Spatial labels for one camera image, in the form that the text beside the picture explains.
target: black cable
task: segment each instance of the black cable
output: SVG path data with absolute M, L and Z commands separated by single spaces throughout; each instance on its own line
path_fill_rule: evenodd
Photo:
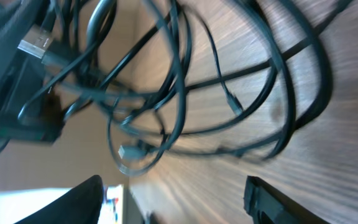
M 60 9 L 59 1 L 58 0 L 51 0 L 51 3 L 53 4 L 53 8 L 55 10 L 56 17 L 59 19 L 60 22 L 60 29 L 62 32 L 62 35 L 65 33 L 66 30 L 66 22 L 65 18 L 63 16 L 62 10 Z
M 172 154 L 178 154 L 183 156 L 197 156 L 197 157 L 206 157 L 206 156 L 217 156 L 223 154 L 231 154 L 236 157 L 241 157 L 245 153 L 249 152 L 252 149 L 257 149 L 258 147 L 264 146 L 266 144 L 275 143 L 275 147 L 273 150 L 266 156 L 264 159 L 270 159 L 280 152 L 282 152 L 285 146 L 288 144 L 293 132 L 296 129 L 300 129 L 303 126 L 310 123 L 312 120 L 317 118 L 327 107 L 333 90 L 333 74 L 331 70 L 331 64 L 329 62 L 327 53 L 318 38 L 318 35 L 322 33 L 325 28 L 334 20 L 334 18 L 351 3 L 352 0 L 339 0 L 337 2 L 337 7 L 328 15 L 328 17 L 320 23 L 315 28 L 312 28 L 306 17 L 301 13 L 301 11 L 294 5 L 291 0 L 279 0 L 280 3 L 287 9 L 287 11 L 293 16 L 293 18 L 300 25 L 304 33 L 306 34 L 306 38 L 301 42 L 294 45 L 292 48 L 287 50 L 284 53 L 280 52 L 280 49 L 277 46 L 272 34 L 272 30 L 269 26 L 269 22 L 266 16 L 263 13 L 263 10 L 259 6 L 256 0 L 231 0 L 236 5 L 236 9 L 240 10 L 244 14 L 248 15 L 248 18 L 252 20 L 255 24 L 258 31 L 263 35 L 264 39 L 267 41 L 267 46 L 269 51 L 271 52 L 271 58 L 263 63 L 258 65 L 254 65 L 249 68 L 245 68 L 243 70 L 232 72 L 229 74 L 222 75 L 221 69 L 219 66 L 218 59 L 218 51 L 216 49 L 213 36 L 211 31 L 208 28 L 207 23 L 204 21 L 202 16 L 195 10 L 186 5 L 181 5 L 177 3 L 175 0 L 169 0 L 170 10 L 169 14 L 166 18 L 163 18 L 161 12 L 154 4 L 152 0 L 145 0 L 145 5 L 150 9 L 150 12 L 156 18 L 156 25 L 152 27 L 148 33 L 146 33 L 139 41 L 136 43 L 133 48 L 122 58 L 122 60 L 106 75 L 103 75 L 101 82 L 98 86 L 89 85 L 86 79 L 78 79 L 78 83 L 76 85 L 68 83 L 63 79 L 69 72 L 77 72 L 81 73 L 83 76 L 92 77 L 95 79 L 97 76 L 91 74 L 91 71 L 95 68 L 94 63 L 91 65 L 87 61 L 96 60 L 97 56 L 93 54 L 93 52 L 97 51 L 99 45 L 107 36 L 110 28 L 114 22 L 116 8 L 111 9 L 108 19 L 103 27 L 100 27 L 100 31 L 98 32 L 98 41 L 97 43 L 92 44 L 93 48 L 90 50 L 89 48 L 81 54 L 74 62 L 72 62 L 69 66 L 64 68 L 58 75 L 52 76 L 51 80 L 45 85 L 41 90 L 39 90 L 23 107 L 21 115 L 24 115 L 24 111 L 26 107 L 31 104 L 36 98 L 40 97 L 45 93 L 50 87 L 53 87 L 57 83 L 60 83 L 62 87 L 70 90 L 77 91 L 81 93 L 80 97 L 69 107 L 63 110 L 65 114 L 65 119 L 73 116 L 75 113 L 87 108 L 87 106 L 92 103 L 96 103 L 101 112 L 103 112 L 108 117 L 108 143 L 111 154 L 114 158 L 115 163 L 118 165 L 121 172 L 127 175 L 140 175 L 144 172 L 147 172 L 152 166 L 154 166 L 157 161 L 161 158 L 162 154 L 165 151 L 168 151 Z M 63 6 L 63 12 L 55 7 L 55 12 L 58 15 L 60 21 L 65 21 L 66 28 L 70 26 L 71 21 L 74 19 L 74 36 L 75 41 L 73 44 L 73 51 L 78 52 L 78 16 L 81 8 L 88 1 L 80 1 L 75 0 L 73 10 L 68 13 L 67 5 L 70 0 L 65 1 L 65 5 Z M 216 65 L 217 77 L 209 80 L 204 80 L 202 82 L 194 83 L 188 86 L 185 86 L 185 77 L 188 73 L 188 69 L 190 67 L 191 62 L 191 51 L 192 51 L 192 38 L 191 38 L 191 27 L 186 16 L 186 12 L 190 12 L 195 15 L 197 20 L 201 23 L 204 30 L 207 33 L 208 39 L 211 44 L 211 48 L 214 55 L 214 61 Z M 179 29 L 180 17 L 183 18 L 185 22 L 185 31 L 186 38 L 184 43 L 186 44 L 186 50 L 180 58 L 179 48 L 179 33 L 181 30 Z M 170 68 L 168 70 L 167 76 L 162 84 L 162 86 L 157 91 L 150 92 L 136 92 L 130 88 L 125 88 L 121 85 L 121 88 L 124 90 L 117 91 L 108 91 L 106 89 L 108 85 L 112 82 L 116 81 L 116 78 L 120 71 L 134 58 L 134 56 L 140 51 L 140 49 L 161 29 L 164 35 L 167 38 L 168 46 L 172 51 L 172 62 Z M 307 108 L 305 112 L 301 114 L 301 116 L 296 119 L 296 101 L 295 101 L 295 91 L 293 87 L 293 83 L 291 80 L 290 71 L 286 65 L 286 61 L 302 51 L 305 47 L 311 45 L 314 53 L 316 54 L 316 58 L 318 59 L 319 66 L 319 88 L 316 98 L 313 100 L 312 104 Z M 85 64 L 85 69 L 77 68 L 80 64 Z M 240 106 L 241 110 L 237 111 L 237 116 L 229 121 L 223 122 L 221 124 L 215 124 L 209 128 L 203 128 L 198 130 L 190 130 L 184 131 L 184 123 L 186 118 L 186 95 L 187 93 L 193 90 L 199 90 L 202 88 L 206 88 L 211 85 L 220 84 L 227 96 L 228 103 L 232 107 L 231 103 L 233 101 L 229 100 L 237 100 L 230 91 L 227 89 L 225 84 L 226 81 L 233 80 L 236 78 L 244 77 L 246 75 L 251 75 L 255 72 L 259 72 L 266 68 L 270 67 L 270 71 L 268 73 L 265 85 L 261 89 L 257 98 L 245 109 L 242 110 L 242 106 L 239 105 L 239 101 L 237 101 L 237 105 Z M 230 128 L 241 121 L 245 120 L 248 116 L 250 116 L 253 112 L 255 112 L 267 99 L 269 94 L 272 92 L 272 88 L 277 79 L 277 73 L 282 73 L 283 84 L 285 87 L 285 94 L 287 96 L 287 113 L 285 124 L 283 128 L 276 133 L 273 133 L 265 138 L 259 139 L 256 142 L 251 144 L 246 144 L 244 146 L 238 147 L 237 149 L 229 149 L 221 147 L 219 149 L 210 149 L 210 150 L 202 150 L 202 151 L 191 151 L 186 149 L 171 149 L 173 143 L 180 136 L 189 136 L 192 134 L 208 134 L 216 131 L 220 131 L 223 129 Z M 174 96 L 178 96 L 178 106 L 177 106 L 177 120 L 175 123 L 175 127 L 172 133 L 168 133 L 165 130 L 163 120 L 158 113 L 158 110 L 163 107 L 166 103 L 173 99 Z M 109 101 L 114 100 L 113 105 L 109 105 Z M 117 119 L 114 117 L 114 113 L 119 109 L 117 106 L 121 101 L 128 100 L 144 100 L 145 103 L 138 109 L 133 110 L 123 119 Z M 142 113 L 148 110 L 154 110 L 154 115 L 160 125 L 160 132 L 154 132 L 147 129 L 139 129 L 135 126 L 131 125 L 133 120 L 136 117 L 140 116 Z M 155 149 L 151 149 L 150 152 L 157 152 L 152 162 L 147 164 L 145 167 L 140 169 L 131 169 L 124 164 L 122 164 L 121 159 L 115 153 L 115 150 L 112 146 L 112 139 L 110 135 L 111 123 L 118 125 L 123 131 L 127 134 L 131 134 L 133 136 L 137 136 L 138 138 L 143 138 L 146 136 L 161 136 L 162 143 L 160 147 L 156 147 Z
M 42 21 L 42 24 L 40 26 L 41 30 L 46 30 L 48 32 L 51 32 L 56 21 L 56 13 L 55 13 L 55 7 L 53 6 L 53 3 L 50 2 L 47 13 L 45 15 L 44 21 Z
M 74 51 L 78 52 L 80 49 L 80 37 L 78 34 L 80 28 L 80 0 L 74 1 L 73 6 L 73 32 L 74 32 Z
M 68 20 L 68 16 L 71 11 L 72 0 L 64 0 L 64 4 L 62 7 L 62 17 L 65 23 L 65 28 L 63 30 L 62 42 L 68 44 L 69 43 L 69 33 L 70 33 L 70 21 Z

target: cable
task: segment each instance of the cable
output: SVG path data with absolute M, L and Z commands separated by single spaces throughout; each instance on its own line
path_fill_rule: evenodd
M 42 21 L 41 30 L 46 30 L 48 32 L 51 32 L 56 21 L 56 13 L 55 13 L 55 7 L 53 4 L 49 4 L 47 14 L 45 15 L 44 21 Z
M 72 0 L 65 0 L 63 7 L 62 7 L 62 17 L 63 17 L 63 21 L 65 23 L 65 29 L 63 31 L 63 36 L 62 36 L 62 42 L 69 44 L 69 33 L 70 33 L 70 22 L 68 21 L 68 16 L 70 14 L 70 9 L 71 9 L 71 4 L 72 4 Z
M 232 155 L 236 157 L 242 157 L 251 150 L 258 149 L 261 146 L 265 146 L 270 143 L 275 143 L 273 149 L 267 154 L 267 156 L 261 158 L 261 160 L 271 159 L 281 153 L 286 145 L 289 143 L 292 134 L 295 130 L 300 129 L 316 119 L 327 107 L 333 91 L 333 73 L 331 64 L 327 53 L 322 45 L 318 35 L 322 33 L 325 28 L 335 19 L 335 17 L 347 8 L 352 0 L 338 0 L 335 9 L 325 18 L 325 20 L 317 25 L 315 28 L 311 26 L 302 12 L 295 6 L 291 0 L 278 0 L 280 4 L 292 15 L 294 20 L 297 21 L 303 32 L 306 34 L 306 38 L 297 43 L 287 51 L 281 53 L 270 28 L 269 22 L 256 0 L 227 0 L 233 3 L 236 10 L 239 10 L 241 14 L 246 15 L 247 19 L 250 19 L 255 25 L 255 28 L 260 32 L 267 43 L 267 50 L 271 54 L 271 58 L 267 61 L 254 65 L 249 68 L 245 68 L 236 72 L 228 74 L 222 74 L 219 64 L 218 50 L 214 43 L 213 35 L 203 19 L 202 15 L 192 7 L 188 5 L 182 5 L 175 0 L 167 0 L 170 5 L 168 15 L 164 18 L 158 7 L 154 4 L 153 0 L 144 0 L 144 4 L 154 15 L 156 24 L 130 49 L 130 51 L 117 63 L 117 65 L 109 72 L 103 73 L 99 71 L 98 56 L 95 52 L 102 41 L 109 33 L 111 26 L 114 23 L 116 15 L 117 4 L 114 0 L 103 0 L 99 4 L 100 7 L 95 10 L 93 19 L 89 23 L 87 33 L 87 49 L 80 53 L 78 50 L 78 26 L 79 26 L 79 14 L 82 7 L 88 2 L 85 0 L 74 0 L 73 10 L 68 12 L 67 5 L 71 3 L 71 0 L 65 1 L 63 11 L 60 10 L 57 4 L 54 5 L 54 10 L 60 19 L 66 26 L 62 26 L 63 30 L 70 26 L 72 20 L 74 20 L 74 44 L 73 51 L 78 53 L 77 59 L 72 61 L 69 66 L 62 69 L 58 75 L 48 75 L 50 81 L 42 87 L 22 108 L 19 115 L 23 117 L 25 115 L 25 109 L 38 97 L 42 96 L 49 88 L 53 88 L 56 84 L 60 84 L 64 89 L 80 93 L 78 99 L 66 107 L 62 113 L 64 119 L 71 118 L 74 114 L 84 110 L 92 103 L 95 103 L 100 111 L 104 113 L 108 118 L 107 134 L 108 145 L 114 162 L 117 164 L 119 170 L 127 175 L 141 175 L 147 172 L 153 167 L 158 160 L 162 157 L 164 152 L 181 156 L 193 156 L 193 157 L 210 157 L 219 155 Z M 187 14 L 190 13 L 202 25 L 204 31 L 208 36 L 209 43 L 214 56 L 216 66 L 216 78 L 203 80 L 191 85 L 185 85 L 185 77 L 188 74 L 188 70 L 191 63 L 191 56 L 193 50 L 193 39 L 190 22 Z M 186 32 L 183 43 L 179 41 L 180 33 L 183 31 L 179 29 L 181 22 L 184 22 L 184 31 Z M 158 90 L 150 92 L 136 92 L 133 89 L 126 87 L 122 83 L 117 83 L 116 78 L 122 69 L 137 55 L 141 48 L 159 31 L 161 30 L 165 36 L 168 44 L 168 48 L 171 51 L 172 61 L 170 68 L 167 72 L 164 82 Z M 183 55 L 180 57 L 179 49 L 181 44 L 185 44 L 186 48 Z M 312 104 L 304 111 L 299 118 L 296 118 L 296 100 L 295 91 L 291 78 L 290 71 L 287 67 L 286 61 L 301 52 L 307 46 L 311 46 L 316 58 L 318 60 L 319 67 L 319 87 L 318 92 L 313 100 Z M 228 90 L 226 81 L 234 80 L 240 77 L 245 77 L 253 73 L 259 72 L 269 68 L 268 76 L 262 87 L 260 93 L 256 99 L 243 110 L 242 105 L 238 99 Z M 77 77 L 77 83 L 71 84 L 64 80 L 64 78 L 70 73 L 74 72 Z M 250 144 L 245 144 L 235 149 L 220 147 L 218 149 L 205 149 L 200 151 L 192 151 L 188 149 L 172 148 L 173 144 L 180 136 L 190 136 L 195 134 L 210 134 L 217 131 L 233 127 L 245 120 L 252 113 L 260 108 L 260 106 L 271 94 L 273 86 L 277 80 L 278 72 L 282 74 L 282 82 L 284 86 L 285 96 L 287 98 L 286 104 L 286 117 L 285 122 L 281 130 L 272 133 L 258 141 Z M 119 86 L 118 90 L 106 91 L 107 87 L 115 83 Z M 183 130 L 186 120 L 186 98 L 187 94 L 191 91 L 200 90 L 209 86 L 220 84 L 223 92 L 226 95 L 227 102 L 232 110 L 237 115 L 235 118 L 225 121 L 220 124 L 214 124 L 211 127 L 196 129 L 196 130 Z M 171 133 L 167 132 L 164 126 L 162 117 L 158 111 L 170 100 L 177 96 L 177 117 L 174 129 Z M 114 104 L 110 105 L 109 102 L 114 100 Z M 135 108 L 129 114 L 125 114 L 123 118 L 116 118 L 115 114 L 122 107 L 118 107 L 118 104 L 123 101 L 143 100 L 144 104 L 140 108 Z M 160 132 L 155 132 L 148 129 L 140 129 L 132 125 L 133 120 L 139 117 L 141 114 L 148 110 L 152 110 L 160 125 Z M 113 148 L 111 137 L 111 125 L 115 124 L 120 127 L 125 133 L 135 136 L 139 139 L 146 138 L 147 136 L 160 136 L 162 138 L 161 145 L 159 147 L 150 146 L 151 148 L 147 153 L 154 154 L 154 158 L 146 166 L 140 169 L 133 169 L 124 165 Z

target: cable plug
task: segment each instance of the cable plug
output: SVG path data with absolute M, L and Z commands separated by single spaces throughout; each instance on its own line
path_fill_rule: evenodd
M 144 159 L 148 154 L 155 152 L 156 150 L 154 149 L 158 148 L 142 140 L 138 140 L 136 146 L 121 145 L 118 154 L 121 156 L 121 159 L 134 161 Z
M 121 145 L 118 154 L 121 156 L 121 159 L 134 161 L 144 159 L 147 155 L 147 151 L 137 146 Z
M 56 65 L 62 68 L 78 56 L 69 45 L 54 40 L 49 32 L 37 26 L 31 27 L 17 48 L 41 59 L 44 65 Z
M 227 103 L 229 104 L 231 110 L 233 110 L 234 114 L 239 116 L 243 111 L 243 108 L 242 108 L 242 105 L 241 105 L 239 99 L 237 99 L 237 97 L 231 93 L 228 93 L 226 95 L 226 99 L 227 99 Z

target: wood grain surface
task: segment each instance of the wood grain surface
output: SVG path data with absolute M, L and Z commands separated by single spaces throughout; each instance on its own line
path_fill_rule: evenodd
M 218 47 L 224 73 L 263 62 L 269 56 L 265 43 L 246 16 L 227 1 L 187 1 L 207 20 Z M 282 50 L 304 35 L 291 15 L 274 0 L 259 1 Z M 297 0 L 297 5 L 315 26 L 325 18 L 335 0 Z M 216 76 L 207 36 L 191 17 L 195 49 L 186 83 Z M 145 9 L 139 11 L 138 37 L 153 24 Z M 163 223 L 252 223 L 243 209 L 248 175 L 256 175 L 331 223 L 358 223 L 358 0 L 321 35 L 331 59 L 334 96 L 326 111 L 297 131 L 276 159 L 263 164 L 231 157 L 192 159 L 166 154 L 147 174 L 131 179 L 131 188 L 144 213 L 155 212 Z M 166 76 L 171 56 L 162 34 L 145 46 L 134 65 L 134 84 L 140 90 L 158 88 Z M 296 83 L 300 114 L 316 94 L 316 60 L 310 48 L 288 61 Z M 267 70 L 228 82 L 229 89 L 248 106 L 264 84 Z M 221 133 L 180 138 L 178 147 L 193 150 L 238 146 L 281 128 L 285 97 L 277 82 L 265 104 L 240 125 Z M 176 101 L 162 114 L 172 129 Z M 220 86 L 188 95 L 185 129 L 221 123 L 234 115 Z M 157 123 L 146 114 L 141 126 Z

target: usb connector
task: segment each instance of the usb connector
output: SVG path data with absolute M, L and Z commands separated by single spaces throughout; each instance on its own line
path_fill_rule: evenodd
M 235 115 L 239 116 L 242 113 L 242 111 L 244 110 L 242 108 L 242 105 L 241 105 L 239 99 L 237 99 L 237 97 L 231 93 L 227 94 L 226 98 L 227 98 L 227 103 L 229 104 L 231 110 L 233 110 Z
M 128 161 L 139 161 L 144 159 L 148 154 L 158 151 L 158 147 L 148 144 L 142 140 L 138 140 L 136 146 L 130 144 L 121 145 L 118 154 L 121 159 Z
M 30 29 L 17 48 L 41 59 L 44 65 L 62 68 L 78 56 L 69 46 L 54 40 L 49 32 L 37 26 Z
M 44 57 L 52 41 L 53 39 L 47 31 L 33 26 L 25 35 L 25 37 L 20 41 L 20 44 L 17 48 L 41 59 Z

